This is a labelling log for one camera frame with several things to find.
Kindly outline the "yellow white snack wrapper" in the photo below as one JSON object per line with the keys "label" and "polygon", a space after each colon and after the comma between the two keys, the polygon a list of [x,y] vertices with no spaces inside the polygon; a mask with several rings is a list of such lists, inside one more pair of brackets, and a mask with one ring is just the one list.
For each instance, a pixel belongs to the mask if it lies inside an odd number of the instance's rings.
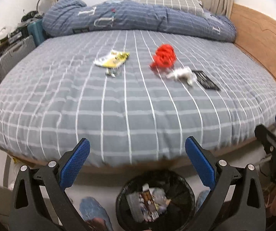
{"label": "yellow white snack wrapper", "polygon": [[107,55],[94,60],[94,64],[104,68],[118,68],[129,58],[129,52],[111,50]]}

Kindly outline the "brown cookie box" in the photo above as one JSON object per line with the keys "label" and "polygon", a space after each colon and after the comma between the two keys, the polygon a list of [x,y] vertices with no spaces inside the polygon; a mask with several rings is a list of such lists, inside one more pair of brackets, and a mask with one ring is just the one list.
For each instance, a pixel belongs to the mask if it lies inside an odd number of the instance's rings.
{"label": "brown cookie box", "polygon": [[159,214],[149,190],[128,194],[126,200],[135,222],[153,222],[159,218]]}

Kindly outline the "black lined trash bin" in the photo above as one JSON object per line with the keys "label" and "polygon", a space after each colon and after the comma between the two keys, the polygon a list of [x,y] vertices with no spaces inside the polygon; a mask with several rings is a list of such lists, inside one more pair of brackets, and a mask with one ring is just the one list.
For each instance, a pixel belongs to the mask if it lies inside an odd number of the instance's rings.
{"label": "black lined trash bin", "polygon": [[[149,190],[159,218],[137,223],[126,196]],[[128,181],[115,202],[118,224],[124,230],[185,230],[194,216],[194,193],[186,180],[169,170],[149,171]]]}

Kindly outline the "left blue slipper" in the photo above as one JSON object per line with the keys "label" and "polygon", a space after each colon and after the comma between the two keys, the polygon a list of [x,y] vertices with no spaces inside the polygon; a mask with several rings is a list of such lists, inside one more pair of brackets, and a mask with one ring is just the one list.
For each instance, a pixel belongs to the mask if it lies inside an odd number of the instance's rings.
{"label": "left blue slipper", "polygon": [[86,197],[79,204],[79,211],[91,230],[113,231],[107,211],[93,197]]}

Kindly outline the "black patterned flat packet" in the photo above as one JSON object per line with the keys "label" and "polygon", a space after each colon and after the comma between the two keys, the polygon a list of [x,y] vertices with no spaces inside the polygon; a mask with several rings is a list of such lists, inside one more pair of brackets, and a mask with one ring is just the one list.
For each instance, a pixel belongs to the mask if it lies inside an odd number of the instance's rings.
{"label": "black patterned flat packet", "polygon": [[220,91],[220,88],[201,70],[192,71],[196,77],[197,81],[204,89]]}

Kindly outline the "white crumpled plastic wrapper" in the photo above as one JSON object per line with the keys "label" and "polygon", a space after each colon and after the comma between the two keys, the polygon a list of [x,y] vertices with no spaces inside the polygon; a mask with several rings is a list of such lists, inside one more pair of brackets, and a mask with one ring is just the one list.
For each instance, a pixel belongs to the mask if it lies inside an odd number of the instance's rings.
{"label": "white crumpled plastic wrapper", "polygon": [[166,78],[174,80],[183,79],[186,80],[187,84],[190,86],[192,86],[198,80],[196,74],[194,74],[194,72],[188,66],[174,69],[166,75]]}

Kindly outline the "red plastic bag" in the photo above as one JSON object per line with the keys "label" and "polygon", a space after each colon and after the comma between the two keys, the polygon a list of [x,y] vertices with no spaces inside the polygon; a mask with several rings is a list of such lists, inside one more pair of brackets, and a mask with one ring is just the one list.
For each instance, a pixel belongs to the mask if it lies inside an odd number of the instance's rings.
{"label": "red plastic bag", "polygon": [[176,61],[175,51],[171,45],[162,44],[155,51],[152,60],[151,69],[172,69]]}

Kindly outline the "grey suitcase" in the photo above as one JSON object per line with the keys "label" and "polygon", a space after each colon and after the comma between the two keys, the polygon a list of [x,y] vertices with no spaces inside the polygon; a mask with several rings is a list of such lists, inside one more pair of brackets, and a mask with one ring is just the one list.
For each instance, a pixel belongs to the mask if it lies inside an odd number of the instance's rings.
{"label": "grey suitcase", "polygon": [[0,83],[5,76],[30,52],[36,48],[34,37],[28,37],[16,42],[0,55]]}

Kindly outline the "grey checked bed sheet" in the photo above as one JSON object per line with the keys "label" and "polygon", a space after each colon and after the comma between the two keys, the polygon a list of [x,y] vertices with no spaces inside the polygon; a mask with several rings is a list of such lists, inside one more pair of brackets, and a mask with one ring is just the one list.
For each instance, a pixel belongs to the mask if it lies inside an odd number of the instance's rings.
{"label": "grey checked bed sheet", "polygon": [[[162,44],[172,69],[151,69]],[[115,78],[94,60],[129,52]],[[203,71],[220,91],[167,79]],[[236,146],[276,115],[276,81],[232,43],[152,31],[99,31],[48,39],[0,84],[0,149],[38,162],[59,159],[82,138],[97,167],[172,160],[193,136],[205,149]]]}

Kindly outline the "small silver foil wrapper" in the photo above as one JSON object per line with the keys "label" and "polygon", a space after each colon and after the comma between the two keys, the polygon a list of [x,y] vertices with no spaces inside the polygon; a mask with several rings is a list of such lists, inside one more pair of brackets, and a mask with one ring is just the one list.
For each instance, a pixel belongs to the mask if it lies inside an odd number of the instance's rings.
{"label": "small silver foil wrapper", "polygon": [[110,76],[115,78],[119,73],[119,68],[107,68],[106,69],[106,76]]}

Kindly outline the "grey checked pillow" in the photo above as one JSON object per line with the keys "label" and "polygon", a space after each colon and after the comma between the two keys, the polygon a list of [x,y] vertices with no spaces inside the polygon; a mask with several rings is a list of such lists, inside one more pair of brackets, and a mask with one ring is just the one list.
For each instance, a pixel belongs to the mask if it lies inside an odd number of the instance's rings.
{"label": "grey checked pillow", "polygon": [[160,5],[174,10],[203,16],[204,10],[199,0],[138,0],[139,3],[148,5]]}

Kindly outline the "teal suitcase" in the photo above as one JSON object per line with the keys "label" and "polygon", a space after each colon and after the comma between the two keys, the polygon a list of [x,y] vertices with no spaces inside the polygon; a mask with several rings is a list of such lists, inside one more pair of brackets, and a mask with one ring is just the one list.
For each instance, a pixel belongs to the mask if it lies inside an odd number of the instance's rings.
{"label": "teal suitcase", "polygon": [[39,46],[48,38],[42,26],[42,19],[31,21],[27,26],[27,30],[29,35],[33,36],[35,46]]}

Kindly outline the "blue striped duvet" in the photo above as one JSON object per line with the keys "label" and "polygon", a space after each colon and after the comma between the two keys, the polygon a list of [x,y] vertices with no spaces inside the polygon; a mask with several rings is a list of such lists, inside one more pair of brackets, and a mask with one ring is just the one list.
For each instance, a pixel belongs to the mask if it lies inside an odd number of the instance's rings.
{"label": "blue striped duvet", "polygon": [[237,30],[225,16],[203,16],[132,0],[108,0],[87,6],[81,0],[59,0],[44,15],[42,27],[51,37],[100,30],[150,30],[235,42]]}

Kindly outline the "wooden bed frame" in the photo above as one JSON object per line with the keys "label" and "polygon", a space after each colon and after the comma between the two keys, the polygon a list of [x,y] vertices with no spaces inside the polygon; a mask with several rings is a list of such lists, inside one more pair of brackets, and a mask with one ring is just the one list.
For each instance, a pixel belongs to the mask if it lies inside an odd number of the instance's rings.
{"label": "wooden bed frame", "polygon": [[[251,8],[234,4],[231,20],[237,28],[235,47],[262,66],[276,81],[276,20]],[[102,167],[85,165],[82,169],[89,174],[121,174],[128,171],[153,169],[179,169],[190,165],[188,159],[177,157],[172,160],[139,162],[135,165]]]}

